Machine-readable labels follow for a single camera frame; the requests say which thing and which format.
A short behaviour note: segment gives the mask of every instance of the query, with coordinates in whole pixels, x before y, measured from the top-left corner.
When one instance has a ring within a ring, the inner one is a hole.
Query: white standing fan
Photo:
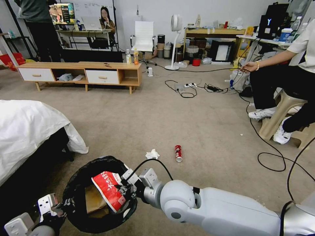
[[[182,23],[181,23],[180,15],[172,15],[171,30],[177,31],[177,35],[176,35],[175,40],[174,40],[172,63],[170,66],[165,66],[165,69],[168,69],[168,70],[178,70],[179,69],[178,66],[174,65],[174,55],[175,55],[176,40],[177,40],[178,36],[180,35],[181,26],[182,26]]]

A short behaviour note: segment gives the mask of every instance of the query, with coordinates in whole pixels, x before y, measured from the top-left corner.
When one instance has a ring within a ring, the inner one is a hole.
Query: hand
[[[244,66],[240,68],[242,72],[248,73],[253,72],[257,69],[258,65],[256,62],[247,62]]]

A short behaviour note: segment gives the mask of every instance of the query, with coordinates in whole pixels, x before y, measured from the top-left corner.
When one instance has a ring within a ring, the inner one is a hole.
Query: white drawer
[[[55,81],[50,69],[19,68],[25,81]]]
[[[89,83],[95,84],[119,84],[116,70],[86,70]]]

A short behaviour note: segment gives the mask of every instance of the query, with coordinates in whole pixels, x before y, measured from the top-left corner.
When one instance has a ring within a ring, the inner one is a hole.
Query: wooden tv stand
[[[39,83],[45,82],[85,84],[85,91],[89,84],[128,86],[132,94],[132,90],[141,84],[140,67],[141,64],[112,62],[31,62],[17,68],[24,81],[35,82],[38,91]],[[74,77],[83,74],[84,77],[79,81],[59,81],[57,78],[65,73]]]

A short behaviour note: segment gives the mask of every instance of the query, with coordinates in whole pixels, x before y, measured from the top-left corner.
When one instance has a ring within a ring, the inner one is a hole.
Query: beige plastic stool
[[[291,108],[307,103],[306,100],[294,98],[287,95],[284,90],[282,90],[279,95],[281,96],[281,100],[277,105],[276,112],[272,115],[271,118],[263,119],[262,127],[258,132],[259,135],[266,141],[271,139],[271,137],[276,133],[281,121],[285,118]],[[310,139],[314,137],[315,126],[310,125],[309,128],[304,128],[304,130],[302,132],[296,131],[298,133],[294,132],[292,134],[293,138],[298,138],[301,140],[301,145],[299,148],[301,148],[302,144],[304,144],[305,142],[307,144],[308,141],[310,141]]]

